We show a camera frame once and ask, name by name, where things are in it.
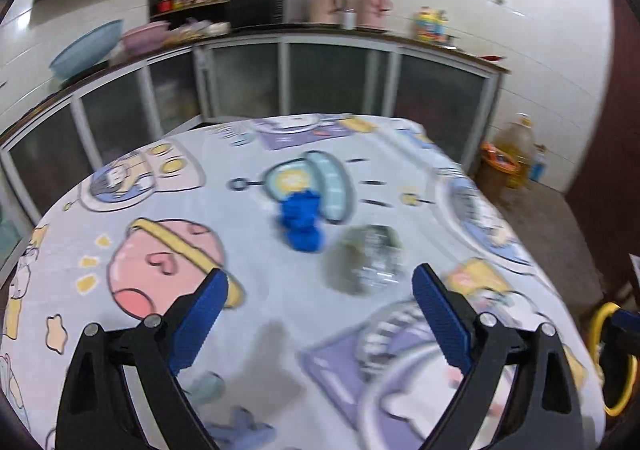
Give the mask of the clear plastic wrap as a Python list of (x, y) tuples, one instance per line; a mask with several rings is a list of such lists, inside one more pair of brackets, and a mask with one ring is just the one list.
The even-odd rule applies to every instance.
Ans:
[(395, 229), (362, 225), (347, 231), (326, 251), (326, 284), (349, 295), (368, 295), (405, 277), (404, 250)]

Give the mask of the blue glove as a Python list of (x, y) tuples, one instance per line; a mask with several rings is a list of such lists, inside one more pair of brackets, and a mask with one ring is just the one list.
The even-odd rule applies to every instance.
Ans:
[(323, 236), (318, 227), (320, 194), (314, 190), (290, 193), (280, 202), (278, 223), (283, 239), (294, 251), (318, 253)]

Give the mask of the yellow rimmed trash bin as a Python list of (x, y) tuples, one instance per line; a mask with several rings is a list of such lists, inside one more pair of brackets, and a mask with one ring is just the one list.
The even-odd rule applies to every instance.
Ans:
[(621, 311), (616, 303), (603, 304), (593, 315), (588, 331), (588, 352), (597, 370), (608, 418), (624, 412), (637, 377), (637, 358), (614, 343), (613, 317)]

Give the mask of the kitchen counter cabinets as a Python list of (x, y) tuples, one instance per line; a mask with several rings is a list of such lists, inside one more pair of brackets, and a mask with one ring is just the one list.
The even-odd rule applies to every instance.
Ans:
[(329, 26), (249, 28), (92, 68), (1, 137), (3, 204), (22, 228), (122, 154), (206, 124), (303, 113), (408, 118), (464, 168), (506, 69), (466, 52)]

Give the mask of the cartoon astronaut tablecloth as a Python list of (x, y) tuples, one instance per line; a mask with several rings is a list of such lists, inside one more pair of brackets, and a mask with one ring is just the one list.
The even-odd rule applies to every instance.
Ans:
[[(318, 253), (278, 223), (290, 193), (320, 194)], [(405, 277), (368, 295), (326, 284), (324, 258), (348, 228), (395, 229)], [(27, 238), (9, 287), (1, 390), (52, 448), (81, 331), (163, 314), (215, 266), (229, 298), (179, 375), (230, 449), (414, 449), (460, 383), (411, 298), (415, 266), (506, 326), (552, 323), (574, 374), (587, 444), (603, 437), (600, 386), (562, 298), (508, 223), (404, 120), (299, 115), (163, 138), (102, 165)]]

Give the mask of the dark red door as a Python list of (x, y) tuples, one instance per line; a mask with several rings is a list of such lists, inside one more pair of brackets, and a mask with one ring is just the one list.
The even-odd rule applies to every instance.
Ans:
[(566, 198), (603, 296), (583, 311), (586, 321), (626, 285), (639, 297), (632, 256), (639, 254), (639, 19), (628, 0), (612, 0), (613, 52), (597, 127)]

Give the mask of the brown waste bucket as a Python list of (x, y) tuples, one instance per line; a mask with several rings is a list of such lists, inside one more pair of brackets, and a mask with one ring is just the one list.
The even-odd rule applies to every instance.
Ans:
[(518, 162), (512, 156), (485, 141), (480, 146), (480, 165), (475, 173), (474, 182), (484, 197), (495, 203), (519, 168)]

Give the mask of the large cooking oil jug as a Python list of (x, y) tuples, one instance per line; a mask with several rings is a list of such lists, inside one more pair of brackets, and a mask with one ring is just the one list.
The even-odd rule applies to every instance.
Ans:
[(533, 122), (529, 115), (519, 113), (514, 122), (498, 133), (495, 146), (516, 164), (516, 172), (508, 177), (506, 186), (513, 190), (522, 188), (528, 181), (535, 157)]

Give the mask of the pink plastic basin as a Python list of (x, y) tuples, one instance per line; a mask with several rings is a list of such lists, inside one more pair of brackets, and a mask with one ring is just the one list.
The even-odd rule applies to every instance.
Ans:
[(146, 54), (155, 49), (160, 49), (169, 35), (169, 23), (166, 21), (150, 22), (146, 25), (132, 28), (122, 34), (120, 41), (128, 56)]

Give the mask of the bag of bread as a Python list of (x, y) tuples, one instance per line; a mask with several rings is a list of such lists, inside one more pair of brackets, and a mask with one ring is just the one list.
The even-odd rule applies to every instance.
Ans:
[(197, 40), (208, 40), (218, 36), (224, 36), (231, 32), (229, 22), (210, 22), (209, 20), (195, 21), (191, 19), (188, 23), (169, 31), (163, 45), (165, 47), (178, 46), (182, 44), (196, 42)]

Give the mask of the blue plastic basket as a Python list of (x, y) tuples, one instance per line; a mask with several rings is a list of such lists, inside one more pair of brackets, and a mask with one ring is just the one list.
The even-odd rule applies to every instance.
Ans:
[(69, 80), (103, 61), (122, 37), (122, 20), (106, 22), (65, 47), (49, 64), (59, 80)]

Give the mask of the yellow detergent bottles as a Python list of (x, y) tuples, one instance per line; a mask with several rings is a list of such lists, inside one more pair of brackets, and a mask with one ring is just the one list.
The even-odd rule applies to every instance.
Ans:
[(414, 35), (420, 42), (446, 45), (449, 40), (446, 30), (447, 22), (447, 14), (444, 10), (423, 6), (414, 20)]

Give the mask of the small white cup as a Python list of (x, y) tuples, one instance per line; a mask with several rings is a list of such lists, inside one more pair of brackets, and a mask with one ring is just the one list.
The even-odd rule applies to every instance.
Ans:
[(355, 31), (358, 25), (358, 14), (354, 8), (345, 8), (342, 11), (341, 27), (347, 31)]

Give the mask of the black microwave oven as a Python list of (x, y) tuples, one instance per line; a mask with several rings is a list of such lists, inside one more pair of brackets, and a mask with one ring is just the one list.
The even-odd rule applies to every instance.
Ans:
[(232, 28), (304, 23), (308, 0), (230, 0), (228, 18)]

